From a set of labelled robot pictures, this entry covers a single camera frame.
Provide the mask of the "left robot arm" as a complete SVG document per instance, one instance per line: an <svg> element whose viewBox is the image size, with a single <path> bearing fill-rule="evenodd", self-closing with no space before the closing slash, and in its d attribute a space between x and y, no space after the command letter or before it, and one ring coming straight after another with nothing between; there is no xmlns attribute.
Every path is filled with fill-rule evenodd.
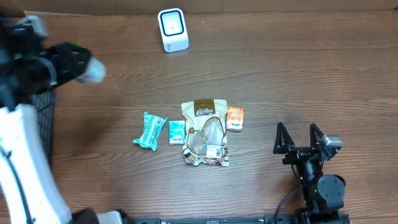
<svg viewBox="0 0 398 224"><path fill-rule="evenodd" d="M71 80L99 83L106 67L77 44L44 48L48 33L37 16L1 16L1 190L13 223L122 223L119 211L73 213L45 155L34 95Z"/></svg>

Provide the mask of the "brown snack pouch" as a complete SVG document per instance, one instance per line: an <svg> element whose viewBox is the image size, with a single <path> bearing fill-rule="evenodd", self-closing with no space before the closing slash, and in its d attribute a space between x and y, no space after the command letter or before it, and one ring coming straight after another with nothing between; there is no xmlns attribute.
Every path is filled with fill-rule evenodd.
<svg viewBox="0 0 398 224"><path fill-rule="evenodd" d="M226 100L195 100L181 104L185 118L186 140L183 145L185 161L200 164L229 166L226 135Z"/></svg>

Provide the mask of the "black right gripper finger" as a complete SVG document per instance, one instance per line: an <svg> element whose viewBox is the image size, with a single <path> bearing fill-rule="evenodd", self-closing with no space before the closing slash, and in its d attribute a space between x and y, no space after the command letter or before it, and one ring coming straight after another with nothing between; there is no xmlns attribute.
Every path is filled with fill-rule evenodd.
<svg viewBox="0 0 398 224"><path fill-rule="evenodd" d="M320 131L315 123L310 125L310 147L318 147L320 140L324 134Z"/></svg>
<svg viewBox="0 0 398 224"><path fill-rule="evenodd" d="M288 154L295 147L295 143L290 137L286 127L282 122L277 124L277 134L273 149L273 154Z"/></svg>

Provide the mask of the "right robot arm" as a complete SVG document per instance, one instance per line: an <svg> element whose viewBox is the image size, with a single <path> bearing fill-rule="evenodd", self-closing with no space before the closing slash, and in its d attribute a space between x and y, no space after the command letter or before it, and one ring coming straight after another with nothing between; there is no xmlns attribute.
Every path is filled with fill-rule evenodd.
<svg viewBox="0 0 398 224"><path fill-rule="evenodd" d="M273 222L278 223L349 223L342 215L346 182L340 175L325 175L323 167L342 148L337 136L324 134L316 124L310 125L310 145L297 147L283 123L277 124L273 153L283 154L282 163L289 165L300 187L285 196L278 204ZM303 195L304 207L285 218L279 215L283 204L296 193Z"/></svg>

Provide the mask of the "teal tissue pack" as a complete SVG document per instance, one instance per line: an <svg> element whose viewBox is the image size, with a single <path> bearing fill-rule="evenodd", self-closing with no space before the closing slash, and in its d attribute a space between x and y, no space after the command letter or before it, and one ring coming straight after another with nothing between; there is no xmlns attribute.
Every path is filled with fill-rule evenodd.
<svg viewBox="0 0 398 224"><path fill-rule="evenodd" d="M169 121L169 144L184 145L185 144L185 121Z"/></svg>

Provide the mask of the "orange tissue pack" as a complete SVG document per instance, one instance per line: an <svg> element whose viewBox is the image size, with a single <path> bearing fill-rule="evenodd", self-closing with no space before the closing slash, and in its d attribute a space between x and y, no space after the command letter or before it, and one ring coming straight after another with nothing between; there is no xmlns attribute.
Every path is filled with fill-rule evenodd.
<svg viewBox="0 0 398 224"><path fill-rule="evenodd" d="M226 129L231 131L242 131L244 119L244 108L229 106L227 113Z"/></svg>

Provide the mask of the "green capped bottle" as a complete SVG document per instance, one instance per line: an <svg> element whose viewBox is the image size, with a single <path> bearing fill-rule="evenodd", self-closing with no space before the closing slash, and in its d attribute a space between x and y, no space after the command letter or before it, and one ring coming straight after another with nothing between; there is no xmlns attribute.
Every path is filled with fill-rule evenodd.
<svg viewBox="0 0 398 224"><path fill-rule="evenodd" d="M91 57L85 72L76 78L80 83L97 84L101 83L106 76L106 67L96 57Z"/></svg>

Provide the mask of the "teal snack bar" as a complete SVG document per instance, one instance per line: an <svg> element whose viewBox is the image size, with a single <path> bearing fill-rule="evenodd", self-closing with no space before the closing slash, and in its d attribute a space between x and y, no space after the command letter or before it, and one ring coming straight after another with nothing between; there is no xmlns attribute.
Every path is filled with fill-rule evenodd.
<svg viewBox="0 0 398 224"><path fill-rule="evenodd" d="M155 152L158 148L158 138L167 120L168 118L162 118L145 111L143 133L138 139L134 139L133 143L139 144L143 148L150 148Z"/></svg>

